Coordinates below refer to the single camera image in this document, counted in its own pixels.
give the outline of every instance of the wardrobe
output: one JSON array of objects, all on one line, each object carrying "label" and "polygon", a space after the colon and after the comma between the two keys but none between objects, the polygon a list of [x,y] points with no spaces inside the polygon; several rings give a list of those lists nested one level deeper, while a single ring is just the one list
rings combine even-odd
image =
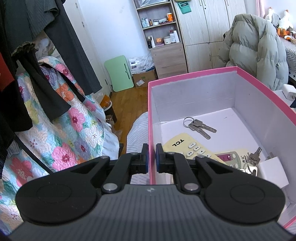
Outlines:
[{"label": "wardrobe", "polygon": [[246,13],[244,0],[191,0],[182,14],[174,2],[181,29],[188,72],[222,67],[218,58],[223,35],[237,14]]}]

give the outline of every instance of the pink box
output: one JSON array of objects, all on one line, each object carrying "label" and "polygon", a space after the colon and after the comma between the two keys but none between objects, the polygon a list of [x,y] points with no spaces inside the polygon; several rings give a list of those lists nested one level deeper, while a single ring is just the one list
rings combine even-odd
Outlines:
[{"label": "pink box", "polygon": [[[183,127],[186,116],[215,127],[206,140]],[[211,69],[148,84],[150,184],[169,184],[156,172],[154,151],[186,132],[213,153],[236,148],[262,148],[261,159],[279,157],[289,184],[283,188],[286,208],[279,223],[287,228],[296,220],[296,113],[275,93],[238,67]]]}]

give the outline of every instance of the wooden shelf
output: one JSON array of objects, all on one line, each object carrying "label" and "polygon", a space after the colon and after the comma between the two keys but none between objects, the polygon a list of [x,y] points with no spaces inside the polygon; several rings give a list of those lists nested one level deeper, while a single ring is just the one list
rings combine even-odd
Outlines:
[{"label": "wooden shelf", "polygon": [[169,4],[169,3],[170,3],[170,1],[168,1],[168,2],[155,3],[155,4],[151,4],[151,5],[144,6],[144,7],[138,7],[137,8],[137,11],[138,10],[142,10],[142,9],[147,9],[147,8],[150,8],[150,7],[155,7],[155,6],[163,5],[163,4]]},{"label": "wooden shelf", "polygon": [[182,44],[181,42],[180,43],[171,43],[171,44],[165,44],[165,45],[161,45],[161,46],[156,46],[155,48],[151,48],[149,50],[154,50],[154,49],[160,49],[160,48],[164,48],[164,47],[167,47],[167,46],[172,46],[172,45],[178,45],[178,44]]},{"label": "wooden shelf", "polygon": [[158,24],[158,25],[149,26],[149,27],[147,27],[147,28],[143,28],[143,30],[145,30],[145,29],[150,29],[150,28],[155,28],[155,27],[160,27],[160,26],[163,26],[163,25],[171,24],[171,23],[176,23],[176,21],[173,21],[173,22],[167,22],[167,23],[161,23],[161,24]]}]

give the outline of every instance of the white stuffed duck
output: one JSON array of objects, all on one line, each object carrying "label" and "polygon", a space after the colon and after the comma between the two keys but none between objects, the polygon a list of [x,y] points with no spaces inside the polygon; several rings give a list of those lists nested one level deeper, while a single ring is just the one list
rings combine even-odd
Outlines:
[{"label": "white stuffed duck", "polygon": [[265,19],[269,22],[272,22],[272,15],[274,14],[274,10],[270,7],[268,9],[268,14],[266,15]]},{"label": "white stuffed duck", "polygon": [[284,17],[279,21],[278,35],[280,36],[281,29],[283,29],[284,36],[287,35],[286,30],[291,27],[293,28],[293,24],[289,21],[289,11],[284,11]]}]

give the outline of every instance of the green puffer jacket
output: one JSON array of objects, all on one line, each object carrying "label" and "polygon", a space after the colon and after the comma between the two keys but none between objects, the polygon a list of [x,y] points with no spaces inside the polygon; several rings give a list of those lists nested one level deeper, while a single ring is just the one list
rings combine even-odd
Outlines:
[{"label": "green puffer jacket", "polygon": [[261,17],[235,16],[219,58],[226,67],[242,68],[273,91],[288,82],[286,50],[272,23]]}]

